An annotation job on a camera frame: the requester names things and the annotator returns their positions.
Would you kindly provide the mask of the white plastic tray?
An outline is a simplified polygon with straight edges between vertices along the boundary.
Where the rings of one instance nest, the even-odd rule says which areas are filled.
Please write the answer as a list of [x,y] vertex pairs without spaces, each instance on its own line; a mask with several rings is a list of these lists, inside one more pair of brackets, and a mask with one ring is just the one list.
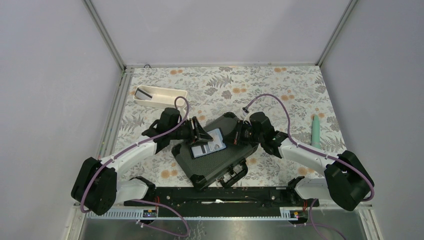
[[163,88],[149,85],[139,85],[137,89],[141,89],[150,95],[152,95],[151,100],[140,100],[133,96],[133,100],[140,106],[144,107],[152,107],[158,109],[165,108],[182,108],[185,106],[185,101],[181,98],[177,99],[177,97],[187,98],[188,92],[186,90],[174,89],[174,88]]

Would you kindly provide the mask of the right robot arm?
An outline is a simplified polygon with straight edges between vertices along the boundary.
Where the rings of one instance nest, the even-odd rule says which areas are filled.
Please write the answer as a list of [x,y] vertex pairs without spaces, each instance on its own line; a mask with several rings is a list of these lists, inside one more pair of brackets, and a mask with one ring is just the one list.
[[291,160],[313,169],[322,178],[297,177],[289,185],[287,201],[293,206],[305,200],[332,200],[339,207],[353,211],[375,186],[359,158],[351,151],[326,153],[321,149],[297,143],[288,133],[275,130],[263,112],[255,112],[248,120],[238,120],[225,138],[227,144],[258,144],[269,155]]

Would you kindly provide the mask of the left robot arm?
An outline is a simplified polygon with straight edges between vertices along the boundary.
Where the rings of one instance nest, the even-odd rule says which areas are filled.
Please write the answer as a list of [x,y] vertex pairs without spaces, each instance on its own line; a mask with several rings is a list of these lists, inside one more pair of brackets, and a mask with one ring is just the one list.
[[213,141],[196,117],[181,116],[178,109],[167,107],[160,118],[142,132],[138,140],[118,153],[101,159],[87,158],[81,165],[71,197],[80,203],[83,213],[103,215],[114,204],[138,200],[148,206],[155,200],[155,192],[147,180],[135,177],[119,181],[121,176],[140,161],[154,156],[172,140],[183,140],[189,146],[208,144]]

